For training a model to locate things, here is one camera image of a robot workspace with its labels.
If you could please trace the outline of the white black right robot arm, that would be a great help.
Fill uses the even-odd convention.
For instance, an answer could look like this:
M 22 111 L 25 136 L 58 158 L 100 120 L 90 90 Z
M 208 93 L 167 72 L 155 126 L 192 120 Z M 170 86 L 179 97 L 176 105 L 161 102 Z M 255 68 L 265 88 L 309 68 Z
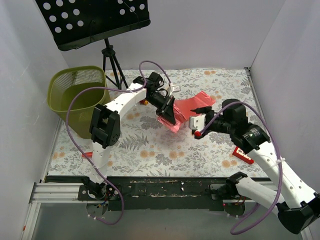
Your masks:
M 308 186 L 281 157 L 274 137 L 267 127 L 249 122 L 246 116 L 247 103 L 237 99 L 227 99 L 219 112 L 210 106 L 193 110 L 196 116 L 189 118 L 189 128 L 195 139 L 202 139 L 209 133 L 228 134 L 231 141 L 245 155 L 257 163 L 269 179 L 277 186 L 272 190 L 250 178 L 243 172 L 237 172 L 226 179 L 225 185 L 213 191 L 221 197 L 232 199 L 249 198 L 267 212 L 251 226 L 243 230 L 231 229 L 232 235 L 242 234 L 260 222 L 269 214 L 277 215 L 280 223 L 291 233 L 299 234 L 320 217 L 320 195 Z

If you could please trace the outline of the red trash bag roll remainder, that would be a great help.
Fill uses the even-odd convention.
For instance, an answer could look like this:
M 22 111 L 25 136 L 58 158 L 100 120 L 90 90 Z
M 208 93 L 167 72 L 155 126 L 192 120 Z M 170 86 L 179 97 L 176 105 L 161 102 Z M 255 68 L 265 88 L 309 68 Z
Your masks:
M 85 157 L 92 158 L 93 152 L 92 151 L 91 152 L 85 152 L 85 153 L 82 153 L 81 156 L 83 158 L 85 158 Z

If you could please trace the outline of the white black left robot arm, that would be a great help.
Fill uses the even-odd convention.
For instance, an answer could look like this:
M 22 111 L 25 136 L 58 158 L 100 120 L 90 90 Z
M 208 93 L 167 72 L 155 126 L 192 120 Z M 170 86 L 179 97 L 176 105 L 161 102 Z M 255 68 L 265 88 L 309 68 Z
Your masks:
M 173 93 L 179 92 L 181 88 L 179 85 L 169 84 L 166 95 L 162 95 L 161 91 L 165 90 L 163 86 L 164 80 L 156 72 L 152 72 L 146 79 L 138 76 L 130 84 L 128 92 L 120 94 L 109 103 L 94 107 L 89 127 L 93 170 L 82 181 L 90 197 L 101 200 L 106 196 L 104 179 L 107 177 L 108 157 L 121 136 L 121 119 L 130 109 L 146 100 L 156 107 L 157 116 L 176 124 Z

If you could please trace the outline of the red plastic trash bag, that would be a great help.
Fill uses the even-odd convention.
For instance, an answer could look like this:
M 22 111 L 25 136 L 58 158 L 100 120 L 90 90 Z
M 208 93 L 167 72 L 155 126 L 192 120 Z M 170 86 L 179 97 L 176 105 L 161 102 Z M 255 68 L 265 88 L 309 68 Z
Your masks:
M 186 99 L 175 100 L 173 104 L 173 113 L 175 124 L 171 124 L 164 117 L 158 116 L 157 121 L 167 127 L 173 133 L 177 133 L 181 126 L 186 123 L 190 117 L 197 116 L 195 110 L 197 108 L 208 107 L 215 104 L 216 99 L 206 94 L 204 91 L 199 92 L 195 96 Z

